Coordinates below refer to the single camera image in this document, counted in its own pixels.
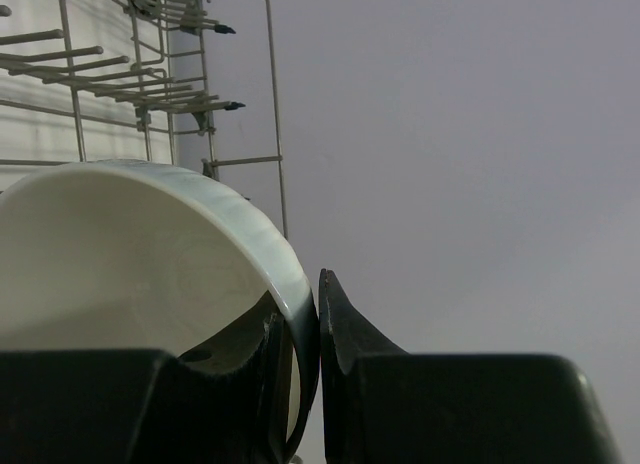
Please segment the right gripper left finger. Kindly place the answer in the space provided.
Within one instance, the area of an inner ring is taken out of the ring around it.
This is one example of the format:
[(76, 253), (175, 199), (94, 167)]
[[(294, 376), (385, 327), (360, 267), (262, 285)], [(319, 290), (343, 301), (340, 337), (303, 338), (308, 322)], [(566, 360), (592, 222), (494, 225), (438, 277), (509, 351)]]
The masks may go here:
[(240, 366), (219, 374), (201, 347), (1, 356), (5, 463), (281, 463), (284, 321), (261, 319)]

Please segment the white bowl stack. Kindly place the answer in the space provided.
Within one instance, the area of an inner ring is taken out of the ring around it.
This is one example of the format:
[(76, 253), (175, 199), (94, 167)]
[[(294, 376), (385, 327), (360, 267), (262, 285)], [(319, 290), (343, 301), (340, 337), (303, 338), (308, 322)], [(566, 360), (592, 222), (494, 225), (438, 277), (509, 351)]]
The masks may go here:
[(265, 296), (292, 338), (292, 457), (316, 394), (318, 317), (294, 250), (260, 209), (202, 174), (144, 160), (54, 166), (1, 195), (5, 350), (179, 355)]

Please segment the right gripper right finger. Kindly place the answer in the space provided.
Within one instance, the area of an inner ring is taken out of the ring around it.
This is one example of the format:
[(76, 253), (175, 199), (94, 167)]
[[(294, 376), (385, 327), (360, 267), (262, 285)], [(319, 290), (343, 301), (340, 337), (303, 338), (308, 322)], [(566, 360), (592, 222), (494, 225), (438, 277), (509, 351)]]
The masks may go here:
[(412, 354), (319, 277), (330, 463), (618, 463), (586, 375), (553, 354)]

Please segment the grey wire dish rack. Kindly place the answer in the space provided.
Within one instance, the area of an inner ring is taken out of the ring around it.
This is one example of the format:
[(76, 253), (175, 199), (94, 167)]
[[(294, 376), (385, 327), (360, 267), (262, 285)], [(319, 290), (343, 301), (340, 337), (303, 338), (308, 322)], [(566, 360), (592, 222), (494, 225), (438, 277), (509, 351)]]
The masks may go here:
[(223, 1), (1, 0), (2, 186), (67, 162), (176, 163), (185, 144), (200, 145), (210, 178), (281, 165), (280, 147), (217, 143), (224, 114), (246, 106), (213, 88), (208, 53), (237, 30)]

